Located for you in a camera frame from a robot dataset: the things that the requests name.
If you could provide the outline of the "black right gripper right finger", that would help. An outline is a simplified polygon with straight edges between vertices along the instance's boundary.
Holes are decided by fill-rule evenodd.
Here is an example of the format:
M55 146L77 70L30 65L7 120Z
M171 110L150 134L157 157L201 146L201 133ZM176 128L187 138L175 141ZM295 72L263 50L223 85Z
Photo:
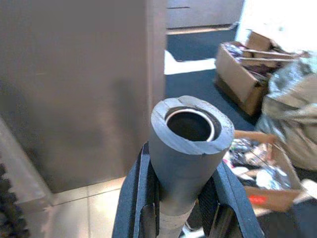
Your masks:
M221 162L198 197L207 238L263 238L245 189Z

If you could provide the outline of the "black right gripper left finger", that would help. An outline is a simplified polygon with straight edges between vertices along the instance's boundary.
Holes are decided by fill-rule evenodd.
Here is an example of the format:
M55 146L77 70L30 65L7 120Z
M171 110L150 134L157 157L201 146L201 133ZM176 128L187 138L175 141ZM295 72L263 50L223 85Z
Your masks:
M158 235L159 181L146 142L122 184L112 236L156 238Z

